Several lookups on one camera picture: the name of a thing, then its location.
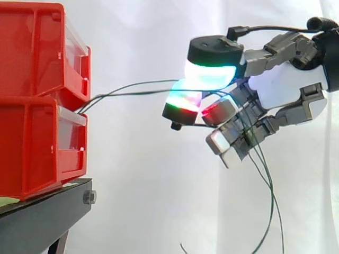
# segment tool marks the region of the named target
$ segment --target red storage bin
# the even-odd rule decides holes
[[[90,98],[90,49],[61,4],[0,2],[0,96],[52,96],[70,110]]]
[[[87,118],[50,97],[0,97],[0,197],[25,200],[86,173]]]

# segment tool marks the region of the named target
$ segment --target screw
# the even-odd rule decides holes
[[[87,190],[84,193],[84,203],[87,205],[93,205],[96,202],[96,191]]]

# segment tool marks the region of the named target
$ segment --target stacked storage bins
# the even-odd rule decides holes
[[[0,197],[25,200],[86,173],[90,49],[60,4],[0,2]]]

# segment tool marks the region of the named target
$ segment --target black cable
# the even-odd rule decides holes
[[[182,249],[182,251],[185,253],[185,254],[188,254],[188,252],[185,250],[185,248],[183,247],[182,243],[180,243],[180,248]]]
[[[252,26],[248,28],[249,32],[261,31],[261,30],[278,30],[278,31],[296,32],[296,33],[318,33],[320,32],[320,30],[291,28],[289,26],[276,26],[276,25],[259,25],[259,26]]]
[[[259,175],[261,176],[261,178],[264,180],[264,182],[266,183],[266,185],[270,188],[270,184],[266,181],[265,177],[263,176],[263,174],[261,173],[259,166],[257,165],[257,163],[255,162],[255,160],[253,159],[252,155],[250,153],[248,153],[248,156],[250,158],[250,160],[252,161],[252,163],[254,164],[255,168],[257,169]],[[283,230],[283,226],[282,226],[282,219],[281,219],[281,213],[280,213],[280,209],[278,206],[278,201],[275,198],[275,195],[273,196],[274,198],[274,202],[276,205],[276,210],[278,212],[278,217],[279,217],[279,224],[280,224],[280,233],[281,233],[281,240],[282,240],[282,253],[285,253],[285,245],[284,245],[284,230]]]
[[[158,83],[158,82],[160,82],[160,81],[161,81],[161,80],[159,80],[159,81],[151,81],[151,83]],[[92,101],[94,101],[94,100],[96,100],[96,99],[97,99],[97,101],[94,102],[92,105],[90,105],[90,106],[89,106],[88,108],[86,108],[86,109],[85,109],[85,106],[86,106],[86,105],[85,105],[85,106],[79,111],[79,114],[80,114],[80,113],[86,112],[86,111],[89,110],[92,106],[94,106],[96,103],[98,103],[100,100],[102,100],[102,99],[104,99],[104,98],[106,98],[106,97],[116,97],[116,96],[123,96],[123,95],[150,95],[150,94],[157,94],[157,93],[170,92],[170,91],[178,91],[178,92],[179,92],[179,91],[182,91],[182,92],[183,92],[183,91],[186,91],[186,92],[211,92],[211,93],[223,93],[223,94],[225,94],[225,95],[230,95],[230,96],[232,97],[232,94],[226,93],[226,92],[223,92],[223,91],[219,91],[219,90],[218,90],[218,91],[216,91],[216,90],[208,90],[208,91],[206,91],[206,90],[192,90],[192,89],[162,89],[162,90],[151,90],[151,91],[145,91],[145,92],[129,92],[129,93],[113,94],[113,93],[115,93],[115,92],[117,92],[117,91],[119,91],[119,90],[122,90],[122,89],[127,88],[127,87],[130,87],[130,86],[135,86],[135,85],[139,85],[139,84],[149,84],[149,83],[150,83],[150,82],[135,83],[135,84],[132,84],[132,85],[129,85],[129,86],[126,86],[126,87],[118,88],[118,89],[116,89],[116,90],[114,90],[114,91],[112,91],[112,92],[110,92],[110,93],[108,93],[108,94],[97,95],[97,96],[95,96],[93,99],[91,99],[91,100],[87,103],[87,105],[88,105],[90,102],[92,102]],[[268,226],[267,226],[267,230],[266,230],[266,232],[265,232],[265,234],[264,234],[262,240],[260,241],[260,243],[259,243],[259,245],[256,247],[256,249],[252,252],[252,253],[256,253],[256,252],[258,251],[258,249],[261,247],[262,243],[264,242],[264,240],[265,240],[265,238],[266,238],[266,236],[267,236],[267,234],[268,234],[268,231],[269,231],[271,222],[272,222],[272,218],[273,218],[273,208],[274,208],[274,207],[273,207],[273,202],[274,202],[274,192],[273,192],[272,178],[271,178],[269,169],[268,169],[268,167],[267,167],[266,159],[265,159],[265,156],[264,156],[263,151],[262,151],[262,149],[261,149],[261,146],[260,146],[260,144],[259,144],[259,142],[258,142],[258,140],[257,140],[257,138],[256,138],[255,133],[253,132],[253,127],[252,127],[253,124],[251,123],[251,118],[249,117],[249,114],[247,113],[247,111],[246,111],[245,109],[244,109],[244,111],[245,111],[245,114],[246,114],[246,116],[248,117],[249,123],[250,123],[250,125],[251,125],[251,127],[250,127],[249,129],[250,129],[250,131],[252,132],[252,136],[254,137],[256,144],[258,145],[258,148],[259,148],[259,150],[260,150],[261,156],[259,155],[258,151],[256,150],[256,147],[253,147],[253,148],[254,148],[256,154],[258,155],[260,161],[262,162],[262,164],[263,164],[263,166],[264,166],[264,168],[265,168],[265,172],[266,172],[266,174],[267,174],[267,178],[268,178],[268,180],[269,180],[269,186],[270,186],[270,190],[271,190],[271,214],[270,214],[270,220],[269,220],[269,224],[268,224]],[[243,119],[241,118],[241,116],[239,116],[239,118],[240,118],[240,120],[241,120],[242,123],[243,123],[244,130],[245,130],[246,128],[248,128],[248,127],[246,126],[246,123],[245,123],[245,122],[243,121]]]
[[[134,83],[134,84],[130,84],[127,86],[122,86],[119,87],[109,93],[107,93],[106,95],[111,95],[113,93],[116,93],[120,90],[132,87],[132,86],[138,86],[138,85],[145,85],[145,84],[153,84],[153,83],[165,83],[165,82],[177,82],[179,81],[178,79],[163,79],[163,80],[154,80],[154,81],[145,81],[145,82],[138,82],[138,83]],[[84,114],[87,110],[89,110],[91,107],[93,107],[95,104],[97,104],[99,101],[101,101],[102,99],[104,99],[104,97],[98,97],[95,96],[92,99],[90,99],[87,103],[85,103],[79,110],[78,114]]]
[[[223,91],[219,91],[219,92],[220,92],[220,93],[224,93],[225,95],[231,96],[231,98],[235,101],[235,98],[233,98],[232,94],[226,93],[226,92],[223,92]],[[265,233],[264,233],[263,238],[262,238],[261,241],[259,242],[258,246],[255,248],[255,250],[252,252],[252,253],[256,253],[256,252],[259,250],[259,248],[261,247],[261,245],[263,244],[264,240],[266,239],[266,236],[267,236],[267,234],[268,234],[268,231],[269,231],[269,229],[270,229],[270,227],[271,227],[271,223],[272,223],[272,219],[273,219],[273,210],[274,210],[274,190],[273,190],[273,181],[272,181],[272,177],[271,177],[270,171],[269,171],[269,169],[268,169],[268,166],[267,166],[267,163],[266,163],[266,159],[265,159],[264,153],[263,153],[263,151],[262,151],[262,149],[261,149],[261,146],[260,146],[260,144],[259,144],[259,142],[258,142],[258,140],[257,140],[257,137],[256,137],[256,135],[255,135],[255,133],[254,133],[254,131],[253,131],[253,127],[252,127],[253,124],[252,124],[252,122],[251,122],[251,118],[249,117],[249,114],[248,114],[248,112],[246,111],[246,109],[244,109],[244,112],[245,112],[245,114],[246,114],[246,116],[247,116],[247,118],[248,118],[248,121],[249,121],[251,127],[250,127],[250,128],[247,127],[247,125],[246,125],[245,121],[242,119],[241,115],[239,115],[240,121],[241,121],[242,124],[243,124],[244,131],[246,130],[246,128],[250,129],[251,134],[252,134],[252,136],[254,137],[256,144],[258,145],[258,148],[259,148],[259,150],[260,150],[260,153],[261,153],[262,158],[260,157],[259,153],[257,152],[255,146],[253,147],[253,149],[254,149],[254,151],[256,152],[257,156],[259,157],[261,163],[262,163],[263,166],[264,166],[264,169],[265,169],[267,178],[268,178],[268,180],[269,180],[269,189],[270,189],[270,191],[271,191],[271,213],[270,213],[270,219],[269,219],[269,223],[268,223],[268,225],[267,225],[267,228],[266,228],[266,231],[265,231]],[[282,238],[282,253],[284,254],[284,238]]]
[[[210,126],[207,124],[203,124],[203,123],[195,123],[193,125],[186,125],[186,126],[197,126],[197,127],[206,127],[206,128],[212,128],[212,129],[216,129],[216,126]]]

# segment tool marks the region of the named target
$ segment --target white backdrop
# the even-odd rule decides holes
[[[339,20],[335,0],[61,2],[92,48],[93,95],[137,81],[181,78],[195,36],[226,33],[233,25],[305,26],[323,14]],[[275,34],[253,33],[241,42],[258,49]],[[259,242],[270,192],[254,166],[246,159],[226,170],[204,142],[209,130],[172,131],[161,117],[165,98],[106,99],[90,110],[87,176],[94,178],[98,199],[71,229],[66,254],[181,253],[180,242],[190,254],[243,254]],[[338,107],[333,103],[313,123],[284,128],[263,143],[286,253],[339,253],[333,216],[339,212]],[[275,216],[259,253],[280,253],[280,244]]]

